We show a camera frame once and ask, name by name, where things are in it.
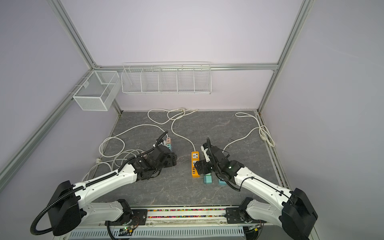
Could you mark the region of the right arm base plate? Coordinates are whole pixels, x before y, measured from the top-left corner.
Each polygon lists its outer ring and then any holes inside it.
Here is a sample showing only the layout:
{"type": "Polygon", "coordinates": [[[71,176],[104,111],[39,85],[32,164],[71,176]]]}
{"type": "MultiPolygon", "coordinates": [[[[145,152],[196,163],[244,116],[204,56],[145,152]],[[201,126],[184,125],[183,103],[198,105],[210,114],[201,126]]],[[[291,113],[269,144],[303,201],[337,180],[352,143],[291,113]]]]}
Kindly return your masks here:
{"type": "Polygon", "coordinates": [[[237,208],[226,208],[225,218],[228,224],[264,224],[266,221],[252,219],[245,211],[237,208]]]}

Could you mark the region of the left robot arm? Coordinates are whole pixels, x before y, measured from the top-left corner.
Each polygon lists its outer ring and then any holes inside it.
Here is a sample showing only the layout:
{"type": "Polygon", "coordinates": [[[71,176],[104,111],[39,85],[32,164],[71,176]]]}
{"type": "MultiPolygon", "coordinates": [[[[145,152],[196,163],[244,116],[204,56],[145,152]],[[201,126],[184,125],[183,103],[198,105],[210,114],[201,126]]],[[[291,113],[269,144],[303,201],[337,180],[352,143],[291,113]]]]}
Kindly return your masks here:
{"type": "Polygon", "coordinates": [[[47,206],[33,220],[31,234],[62,236],[80,224],[92,222],[104,222],[107,227],[139,224],[140,218],[134,215],[125,200],[96,207],[92,202],[122,186],[155,178],[163,168],[175,166],[177,155],[162,144],[166,135],[167,132],[162,133],[150,150],[125,160],[117,170],[85,182],[61,183],[47,206]]]}

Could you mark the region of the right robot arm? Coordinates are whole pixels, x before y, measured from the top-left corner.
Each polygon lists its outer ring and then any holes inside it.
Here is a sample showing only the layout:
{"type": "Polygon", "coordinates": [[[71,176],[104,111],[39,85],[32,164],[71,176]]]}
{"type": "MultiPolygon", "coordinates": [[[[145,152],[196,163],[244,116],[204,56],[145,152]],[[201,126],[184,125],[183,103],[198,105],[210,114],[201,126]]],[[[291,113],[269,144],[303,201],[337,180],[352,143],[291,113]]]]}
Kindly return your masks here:
{"type": "Polygon", "coordinates": [[[309,239],[318,214],[304,191],[290,190],[267,181],[244,164],[229,160],[223,150],[212,146],[209,139],[201,149],[205,158],[194,164],[198,174],[214,173],[233,190],[246,189],[265,200],[265,203],[252,198],[243,201],[239,211],[245,222],[265,221],[281,227],[293,240],[309,239]]]}

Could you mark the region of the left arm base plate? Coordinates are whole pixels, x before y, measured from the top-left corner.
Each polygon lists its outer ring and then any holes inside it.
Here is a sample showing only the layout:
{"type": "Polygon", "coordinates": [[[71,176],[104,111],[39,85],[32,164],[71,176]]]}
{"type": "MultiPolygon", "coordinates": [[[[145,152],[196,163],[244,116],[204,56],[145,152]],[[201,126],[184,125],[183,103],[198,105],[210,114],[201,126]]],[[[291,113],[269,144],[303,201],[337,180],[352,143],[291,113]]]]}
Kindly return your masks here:
{"type": "Polygon", "coordinates": [[[142,226],[146,224],[147,215],[147,209],[133,209],[130,213],[123,213],[116,221],[110,222],[109,226],[142,226]]]}

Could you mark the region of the teal power strip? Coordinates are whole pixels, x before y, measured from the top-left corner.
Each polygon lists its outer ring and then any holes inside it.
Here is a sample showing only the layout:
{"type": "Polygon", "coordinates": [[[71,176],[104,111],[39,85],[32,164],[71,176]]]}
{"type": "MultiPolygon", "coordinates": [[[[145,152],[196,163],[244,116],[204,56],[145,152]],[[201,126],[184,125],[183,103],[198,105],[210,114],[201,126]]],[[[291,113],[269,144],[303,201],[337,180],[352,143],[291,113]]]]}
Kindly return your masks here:
{"type": "Polygon", "coordinates": [[[227,183],[226,183],[225,181],[219,180],[219,185],[220,185],[220,186],[226,186],[227,183]]]}

